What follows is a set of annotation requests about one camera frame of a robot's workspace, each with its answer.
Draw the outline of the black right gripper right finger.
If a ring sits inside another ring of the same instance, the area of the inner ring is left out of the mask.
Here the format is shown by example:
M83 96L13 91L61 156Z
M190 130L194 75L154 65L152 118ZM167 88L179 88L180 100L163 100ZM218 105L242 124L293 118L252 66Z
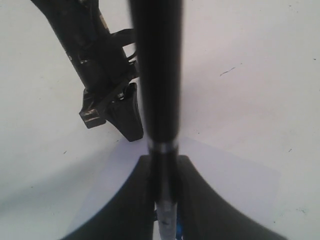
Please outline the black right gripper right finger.
M185 240L283 240L218 195L191 160L180 155L178 209Z

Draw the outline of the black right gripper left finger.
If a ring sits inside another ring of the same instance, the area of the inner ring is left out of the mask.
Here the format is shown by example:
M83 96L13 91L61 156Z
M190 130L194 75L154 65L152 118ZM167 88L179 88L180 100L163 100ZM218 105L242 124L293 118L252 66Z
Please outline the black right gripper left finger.
M114 197L65 240L151 240L155 201L151 160L139 158L132 173Z

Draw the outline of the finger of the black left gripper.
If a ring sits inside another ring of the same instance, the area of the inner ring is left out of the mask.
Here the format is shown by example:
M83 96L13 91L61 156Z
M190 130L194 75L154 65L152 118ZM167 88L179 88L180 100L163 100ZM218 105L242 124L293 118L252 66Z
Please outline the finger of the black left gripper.
M138 86L130 83L123 98L114 99L106 108L106 120L129 141L143 138L143 126L138 107Z

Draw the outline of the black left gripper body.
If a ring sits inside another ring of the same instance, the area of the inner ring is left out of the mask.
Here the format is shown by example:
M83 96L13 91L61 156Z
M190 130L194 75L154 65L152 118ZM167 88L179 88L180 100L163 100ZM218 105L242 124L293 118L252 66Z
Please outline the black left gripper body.
M63 32L63 48L83 85L79 115L87 128L106 122L106 109L137 77L134 55L126 56L124 46L134 43L130 28L110 33L107 29L71 28Z

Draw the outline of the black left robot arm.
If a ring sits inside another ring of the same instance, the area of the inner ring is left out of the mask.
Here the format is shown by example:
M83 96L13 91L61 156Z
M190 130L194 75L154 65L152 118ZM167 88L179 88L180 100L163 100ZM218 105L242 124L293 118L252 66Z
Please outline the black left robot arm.
M36 0L84 85L80 117L91 129L111 123L129 141L140 140L143 126L138 108L138 63L124 47L134 31L114 33L97 0Z

